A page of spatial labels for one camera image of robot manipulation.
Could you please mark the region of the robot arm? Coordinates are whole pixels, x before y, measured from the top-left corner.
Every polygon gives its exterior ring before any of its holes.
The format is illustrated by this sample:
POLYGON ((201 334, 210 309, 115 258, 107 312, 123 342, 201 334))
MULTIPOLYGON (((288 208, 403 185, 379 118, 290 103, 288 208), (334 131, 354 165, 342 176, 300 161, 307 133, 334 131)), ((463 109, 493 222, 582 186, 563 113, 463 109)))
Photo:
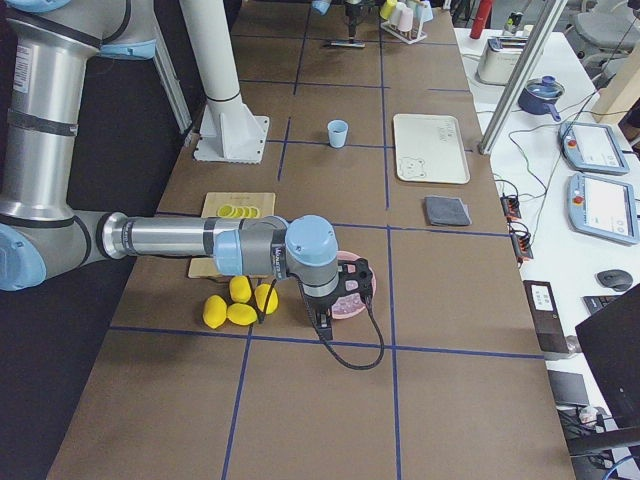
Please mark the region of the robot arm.
POLYGON ((103 322, 177 152, 151 68, 156 14, 217 110, 236 72, 220 1, 8 1, 15 42, 1 174, 1 343, 103 322))
MULTIPOLYGON (((313 0, 311 7, 320 15, 325 15, 329 11, 331 4, 332 2, 329 0, 313 0)), ((356 40, 356 32, 364 3, 357 0, 345 0, 342 4, 344 5, 348 36, 346 40, 331 41, 330 45, 335 47, 362 48, 363 45, 356 40)))

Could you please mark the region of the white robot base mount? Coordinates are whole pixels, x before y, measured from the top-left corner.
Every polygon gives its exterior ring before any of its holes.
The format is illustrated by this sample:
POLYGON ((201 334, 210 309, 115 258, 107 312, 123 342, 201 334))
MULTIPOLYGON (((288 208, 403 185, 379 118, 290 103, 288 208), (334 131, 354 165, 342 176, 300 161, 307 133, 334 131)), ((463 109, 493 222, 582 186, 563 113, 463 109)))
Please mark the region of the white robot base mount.
POLYGON ((260 163, 270 119, 254 115, 242 98, 224 4, 189 0, 180 6, 206 95, 194 158, 260 163))

